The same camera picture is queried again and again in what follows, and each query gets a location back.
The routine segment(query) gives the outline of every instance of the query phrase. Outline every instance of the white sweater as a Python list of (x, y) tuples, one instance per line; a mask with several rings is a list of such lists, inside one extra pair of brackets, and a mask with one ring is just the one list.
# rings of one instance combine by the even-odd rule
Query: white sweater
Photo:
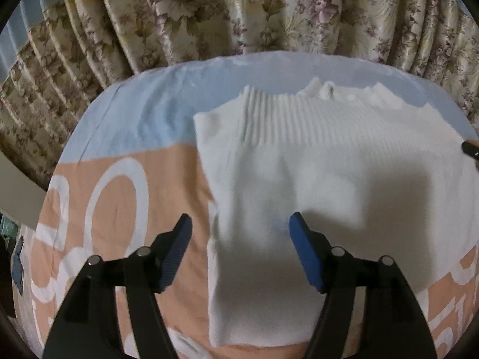
[(210, 189), (210, 342), (307, 341), (323, 304), (288, 232), (303, 214), (358, 258), (396, 259), (416, 292), (479, 238), (475, 163), (430, 105), (384, 86), (312, 82), (297, 95), (246, 87), (195, 116)]

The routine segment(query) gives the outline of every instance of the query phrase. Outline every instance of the blue gripper pad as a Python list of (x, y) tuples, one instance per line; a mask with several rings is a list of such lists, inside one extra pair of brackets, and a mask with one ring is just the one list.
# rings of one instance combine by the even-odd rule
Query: blue gripper pad
[(289, 235), (295, 245), (296, 253), (298, 253), (307, 281), (317, 291), (321, 291), (324, 287), (322, 261), (310, 242), (310, 237), (308, 236), (310, 231), (300, 213), (296, 212), (289, 218)]
[(20, 260), (20, 253), (23, 248), (23, 236), (18, 240), (17, 248), (13, 254), (13, 266), (11, 268), (11, 278), (13, 279), (20, 295), (23, 296), (23, 266)]
[(164, 291), (164, 289), (173, 283), (178, 267), (180, 266), (181, 260), (186, 251), (186, 247), (188, 247), (188, 244), (190, 243), (192, 234), (191, 218), (187, 215), (183, 215), (178, 224), (179, 227), (175, 227), (174, 229), (174, 232), (176, 232), (175, 238), (161, 264), (161, 291)]

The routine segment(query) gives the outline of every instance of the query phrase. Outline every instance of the metal screw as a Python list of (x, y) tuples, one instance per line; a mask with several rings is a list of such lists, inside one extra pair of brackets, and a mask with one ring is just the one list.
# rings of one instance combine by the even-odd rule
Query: metal screw
[(381, 258), (381, 262), (384, 263), (386, 266), (392, 266), (394, 264), (394, 259), (390, 256), (385, 255)]
[(151, 252), (150, 248), (147, 246), (143, 246), (137, 249), (138, 256), (147, 256)]
[(90, 266), (94, 266), (100, 262), (101, 258), (98, 255), (92, 255), (88, 258), (87, 262)]
[(344, 250), (344, 248), (342, 247), (333, 247), (331, 249), (331, 253), (334, 255), (334, 256), (344, 256), (344, 254), (346, 253), (346, 251)]

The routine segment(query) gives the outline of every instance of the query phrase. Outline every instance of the floral curtain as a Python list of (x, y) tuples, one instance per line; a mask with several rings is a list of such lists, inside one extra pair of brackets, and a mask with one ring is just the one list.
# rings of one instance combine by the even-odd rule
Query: floral curtain
[(390, 64), (442, 85), (479, 130), (479, 28), (460, 0), (36, 1), (36, 21), (21, 4), (23, 44), (8, 26), (0, 36), (15, 55), (3, 56), (0, 149), (43, 188), (102, 90), (216, 56), (291, 50)]

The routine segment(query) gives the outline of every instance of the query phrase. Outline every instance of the white wall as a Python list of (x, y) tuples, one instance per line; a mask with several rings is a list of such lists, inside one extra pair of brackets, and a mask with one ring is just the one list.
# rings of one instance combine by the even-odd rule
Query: white wall
[(35, 229), (46, 192), (0, 152), (0, 211)]

